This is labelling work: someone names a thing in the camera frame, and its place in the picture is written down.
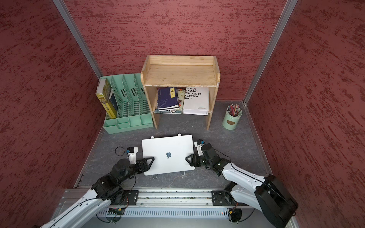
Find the green pencil cup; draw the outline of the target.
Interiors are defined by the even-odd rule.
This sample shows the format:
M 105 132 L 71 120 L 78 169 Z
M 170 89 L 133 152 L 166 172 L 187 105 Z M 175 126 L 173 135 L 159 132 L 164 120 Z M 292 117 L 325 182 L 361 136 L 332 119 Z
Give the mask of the green pencil cup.
M 242 111 L 240 110 L 237 116 L 231 116 L 230 112 L 227 110 L 222 122 L 222 126 L 227 130 L 234 130 L 242 116 Z

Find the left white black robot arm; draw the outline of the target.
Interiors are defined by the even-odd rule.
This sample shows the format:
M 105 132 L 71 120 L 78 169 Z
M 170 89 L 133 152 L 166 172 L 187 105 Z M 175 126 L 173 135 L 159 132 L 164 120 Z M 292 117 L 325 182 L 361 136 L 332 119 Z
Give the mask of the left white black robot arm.
M 150 170 L 154 157 L 137 160 L 120 159 L 110 173 L 99 178 L 77 202 L 43 225 L 44 228 L 80 228 L 99 211 L 119 205 L 124 198 L 122 184 L 137 174 Z

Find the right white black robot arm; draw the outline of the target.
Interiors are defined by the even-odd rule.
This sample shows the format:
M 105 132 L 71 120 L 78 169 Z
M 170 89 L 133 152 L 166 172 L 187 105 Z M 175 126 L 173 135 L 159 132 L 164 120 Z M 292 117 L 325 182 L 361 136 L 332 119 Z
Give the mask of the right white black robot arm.
M 186 157 L 188 164 L 204 167 L 229 181 L 223 193 L 237 204 L 243 203 L 261 211 L 276 228 L 286 227 L 295 216 L 298 203 L 277 177 L 250 173 L 203 140 L 195 141 L 194 145 L 197 151 Z

